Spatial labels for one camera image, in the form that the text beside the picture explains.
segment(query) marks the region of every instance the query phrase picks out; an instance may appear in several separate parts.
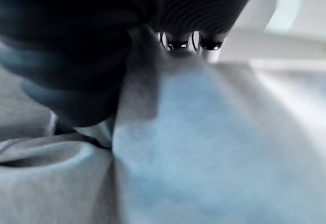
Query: gray fabric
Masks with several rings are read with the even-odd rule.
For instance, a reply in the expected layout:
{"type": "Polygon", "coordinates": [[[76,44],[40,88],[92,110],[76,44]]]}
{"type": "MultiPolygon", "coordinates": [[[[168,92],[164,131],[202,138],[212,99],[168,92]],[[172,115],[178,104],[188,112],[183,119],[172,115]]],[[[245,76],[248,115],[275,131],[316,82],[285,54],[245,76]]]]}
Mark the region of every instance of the gray fabric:
{"type": "Polygon", "coordinates": [[[48,109],[30,100],[19,83],[19,78],[0,67],[0,141],[43,136],[49,121],[48,109]]]}
{"type": "MultiPolygon", "coordinates": [[[[77,134],[4,141],[0,223],[116,223],[117,208],[123,224],[326,223],[326,72],[208,67],[162,52],[143,31],[122,89],[114,171],[111,153],[77,134]]],[[[15,128],[19,106],[5,105],[1,123],[15,128]]],[[[23,127],[35,119],[25,109],[23,127]]]]}
{"type": "Polygon", "coordinates": [[[78,134],[0,143],[1,224],[116,221],[110,152],[78,134]]]}
{"type": "Polygon", "coordinates": [[[113,139],[123,223],[326,223],[326,70],[175,52],[129,71],[113,139]]]}

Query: wrinkled cloth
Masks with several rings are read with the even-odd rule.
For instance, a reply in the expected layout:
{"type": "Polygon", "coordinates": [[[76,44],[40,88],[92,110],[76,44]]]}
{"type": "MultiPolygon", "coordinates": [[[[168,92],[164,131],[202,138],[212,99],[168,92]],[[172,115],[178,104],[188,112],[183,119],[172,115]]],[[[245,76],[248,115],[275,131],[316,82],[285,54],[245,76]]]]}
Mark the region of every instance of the wrinkled cloth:
{"type": "Polygon", "coordinates": [[[326,69],[150,55],[115,125],[123,223],[326,223],[326,69]]]}
{"type": "Polygon", "coordinates": [[[1,224],[326,223],[326,70],[134,39],[113,156],[78,134],[0,143],[1,224]]]}
{"type": "Polygon", "coordinates": [[[116,223],[112,166],[78,134],[0,143],[0,223],[116,223]]]}

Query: light blue fabric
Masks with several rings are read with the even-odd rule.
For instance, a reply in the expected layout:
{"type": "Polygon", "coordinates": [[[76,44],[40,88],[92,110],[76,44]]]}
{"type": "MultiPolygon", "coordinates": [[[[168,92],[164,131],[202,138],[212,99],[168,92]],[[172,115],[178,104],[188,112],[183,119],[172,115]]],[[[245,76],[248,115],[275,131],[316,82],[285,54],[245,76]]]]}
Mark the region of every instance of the light blue fabric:
{"type": "Polygon", "coordinates": [[[293,86],[309,114],[326,73],[212,68],[186,52],[129,71],[113,140],[124,223],[326,223],[326,115],[308,131],[280,97],[293,86]]]}

